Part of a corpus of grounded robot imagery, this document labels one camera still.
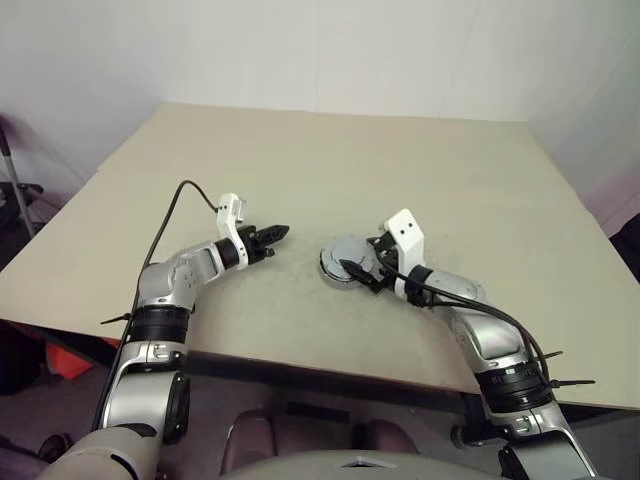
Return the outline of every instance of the beige table surface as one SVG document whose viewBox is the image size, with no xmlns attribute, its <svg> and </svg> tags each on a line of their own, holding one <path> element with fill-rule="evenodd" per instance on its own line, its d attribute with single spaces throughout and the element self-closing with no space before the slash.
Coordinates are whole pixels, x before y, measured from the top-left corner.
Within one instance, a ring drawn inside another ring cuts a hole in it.
<svg viewBox="0 0 640 480">
<path fill-rule="evenodd" d="M 521 123 L 165 104 L 0 274 L 0 317 L 117 338 L 138 269 L 182 179 L 247 223 L 291 226 L 277 255 L 199 299 L 195 350 L 459 391 L 477 386 L 449 332 L 386 292 L 339 291 L 320 249 L 408 207 L 433 265 L 479 281 L 524 323 L 568 402 L 640 407 L 640 289 Z M 156 259 L 217 239 L 186 190 Z"/>
</svg>

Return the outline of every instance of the orange object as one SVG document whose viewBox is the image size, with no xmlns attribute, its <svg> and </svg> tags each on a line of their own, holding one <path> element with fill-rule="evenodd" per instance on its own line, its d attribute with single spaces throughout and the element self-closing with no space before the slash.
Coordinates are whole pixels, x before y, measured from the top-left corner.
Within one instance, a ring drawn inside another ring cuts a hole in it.
<svg viewBox="0 0 640 480">
<path fill-rule="evenodd" d="M 120 343 L 118 340 L 111 338 L 104 338 L 103 340 L 114 347 L 117 347 Z M 52 373 L 62 375 L 67 380 L 73 380 L 93 367 L 93 364 L 85 359 L 53 343 L 47 343 L 47 363 Z"/>
</svg>

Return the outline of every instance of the silver arm segment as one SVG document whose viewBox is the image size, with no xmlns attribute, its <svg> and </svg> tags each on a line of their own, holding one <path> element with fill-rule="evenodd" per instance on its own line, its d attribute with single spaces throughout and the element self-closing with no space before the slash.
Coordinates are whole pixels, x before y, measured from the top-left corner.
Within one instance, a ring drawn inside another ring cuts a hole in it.
<svg viewBox="0 0 640 480">
<path fill-rule="evenodd" d="M 388 219 L 384 229 L 398 250 L 398 272 L 402 276 L 410 278 L 418 270 L 426 286 L 490 305 L 479 284 L 425 266 L 424 235 L 409 210 L 401 210 Z M 400 277 L 395 280 L 394 293 L 410 301 L 405 280 Z M 445 296 L 434 295 L 441 302 L 450 301 Z M 480 384 L 486 415 L 505 438 L 521 442 L 537 437 L 538 442 L 543 442 L 547 434 L 561 434 L 582 463 L 583 476 L 596 477 L 593 464 L 569 427 L 550 387 L 536 384 L 536 376 L 541 377 L 539 367 L 529 358 L 518 329 L 469 308 L 442 306 L 432 310 L 454 334 Z"/>
<path fill-rule="evenodd" d="M 240 197 L 223 195 L 217 221 L 221 240 L 180 251 L 141 273 L 136 308 L 101 406 L 99 429 L 45 470 L 40 480 L 155 477 L 162 445 L 179 441 L 188 429 L 185 341 L 198 294 L 227 271 L 273 255 L 267 246 L 289 229 L 236 229 L 244 210 Z"/>
</svg>

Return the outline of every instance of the gray floor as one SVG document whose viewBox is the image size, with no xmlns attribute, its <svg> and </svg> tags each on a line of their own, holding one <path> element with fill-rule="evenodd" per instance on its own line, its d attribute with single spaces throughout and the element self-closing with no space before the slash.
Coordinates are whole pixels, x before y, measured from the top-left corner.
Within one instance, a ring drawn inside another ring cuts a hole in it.
<svg viewBox="0 0 640 480">
<path fill-rule="evenodd" d="M 0 397 L 0 434 L 32 449 L 51 433 L 80 438 L 89 429 L 104 376 L 94 369 L 73 382 L 41 384 Z M 192 377 L 189 434 L 164 449 L 163 468 L 172 479 L 216 478 L 227 428 L 240 412 L 258 407 L 274 417 L 281 454 L 348 446 L 350 426 L 288 416 L 284 410 L 291 401 L 348 411 L 352 424 L 371 418 L 393 421 L 411 435 L 423 455 L 499 473 L 499 442 L 466 450 L 453 447 L 449 430 L 459 418 L 452 414 L 200 376 Z M 576 432 L 602 475 L 640 478 L 640 417 L 612 414 L 583 422 Z"/>
</svg>

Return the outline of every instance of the circular metal disc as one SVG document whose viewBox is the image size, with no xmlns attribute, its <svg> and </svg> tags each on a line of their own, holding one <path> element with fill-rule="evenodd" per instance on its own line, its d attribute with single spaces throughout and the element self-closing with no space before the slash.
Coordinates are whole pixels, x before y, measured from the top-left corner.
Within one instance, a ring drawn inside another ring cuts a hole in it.
<svg viewBox="0 0 640 480">
<path fill-rule="evenodd" d="M 359 264 L 365 272 L 371 272 L 375 265 L 376 257 L 373 250 L 364 238 L 355 235 L 340 237 L 320 252 L 320 272 L 322 277 L 336 288 L 354 288 L 360 283 L 353 280 L 342 265 L 340 260 L 351 260 Z"/>
</svg>

